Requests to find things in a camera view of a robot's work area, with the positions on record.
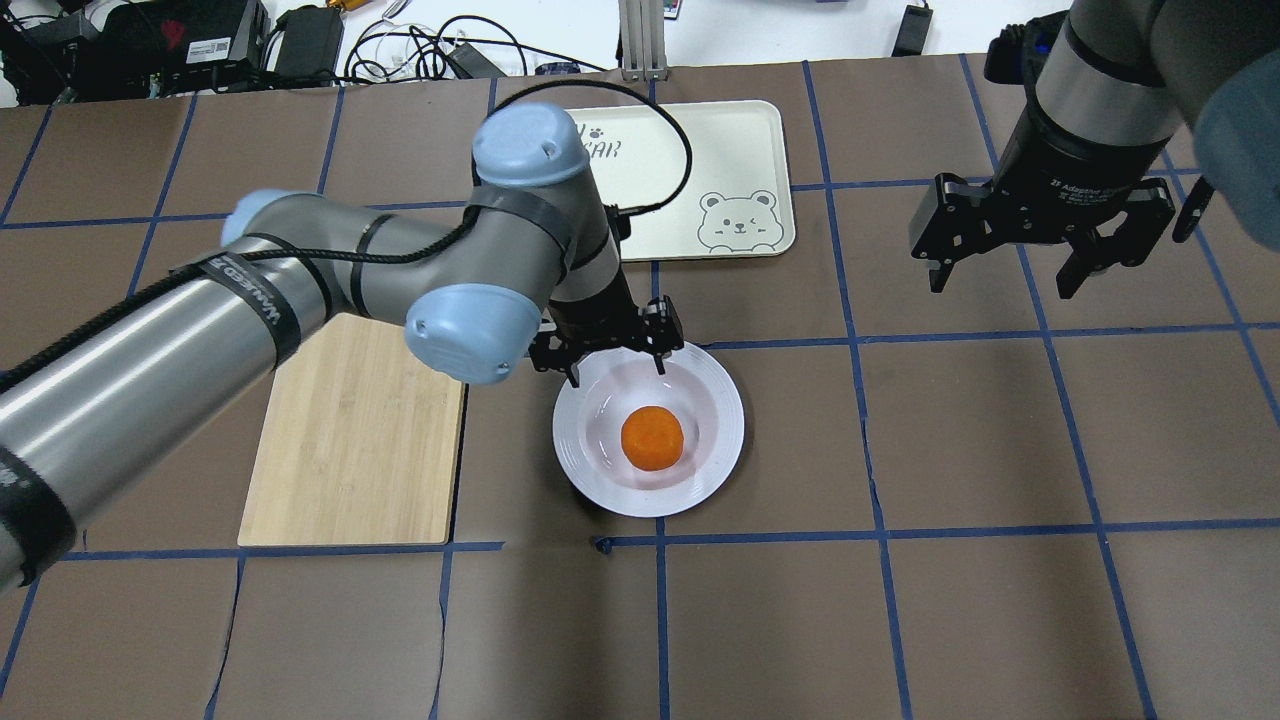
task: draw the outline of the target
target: orange ball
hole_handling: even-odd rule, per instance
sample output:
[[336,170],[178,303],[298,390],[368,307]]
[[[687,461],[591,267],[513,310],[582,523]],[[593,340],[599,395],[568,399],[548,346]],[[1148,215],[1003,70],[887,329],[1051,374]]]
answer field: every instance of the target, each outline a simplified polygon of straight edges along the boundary
[[685,432],[671,410],[649,405],[622,423],[622,452],[641,470],[666,470],[685,452]]

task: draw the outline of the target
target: bear drawing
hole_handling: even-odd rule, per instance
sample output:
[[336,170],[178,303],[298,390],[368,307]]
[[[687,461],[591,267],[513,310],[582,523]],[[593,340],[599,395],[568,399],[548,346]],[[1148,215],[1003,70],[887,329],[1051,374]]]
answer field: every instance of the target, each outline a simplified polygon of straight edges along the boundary
[[778,199],[767,190],[758,190],[750,197],[708,192],[698,201],[704,213],[698,240],[713,254],[772,250],[782,242],[783,234],[782,223],[773,213],[777,204]]

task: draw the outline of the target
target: blue joint cap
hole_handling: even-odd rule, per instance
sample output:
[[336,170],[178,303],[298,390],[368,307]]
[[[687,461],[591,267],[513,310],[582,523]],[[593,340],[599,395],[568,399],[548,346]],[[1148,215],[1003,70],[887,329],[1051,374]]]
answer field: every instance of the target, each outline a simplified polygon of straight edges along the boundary
[[494,113],[476,132],[471,154],[480,179],[503,187],[556,184],[591,164],[577,123],[548,102],[522,102]]
[[244,197],[241,197],[239,202],[236,204],[236,210],[223,220],[223,237],[221,245],[227,247],[228,245],[236,242],[236,240],[244,236],[248,229],[250,223],[253,218],[262,211],[264,208],[275,202],[282,197],[289,197],[292,195],[316,195],[314,192],[300,192],[293,190],[255,190]]
[[419,360],[454,379],[493,384],[507,379],[538,334],[532,300],[495,284],[444,286],[404,318],[404,342]]
[[1280,250],[1280,50],[1210,96],[1196,120],[1196,158],[1253,240]]

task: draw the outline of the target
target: wooden cutting board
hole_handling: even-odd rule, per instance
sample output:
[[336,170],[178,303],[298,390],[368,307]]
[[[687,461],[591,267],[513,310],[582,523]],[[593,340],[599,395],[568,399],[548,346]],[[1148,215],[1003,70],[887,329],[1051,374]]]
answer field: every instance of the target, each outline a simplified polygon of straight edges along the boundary
[[448,539],[463,386],[402,333],[339,315],[280,366],[239,544]]

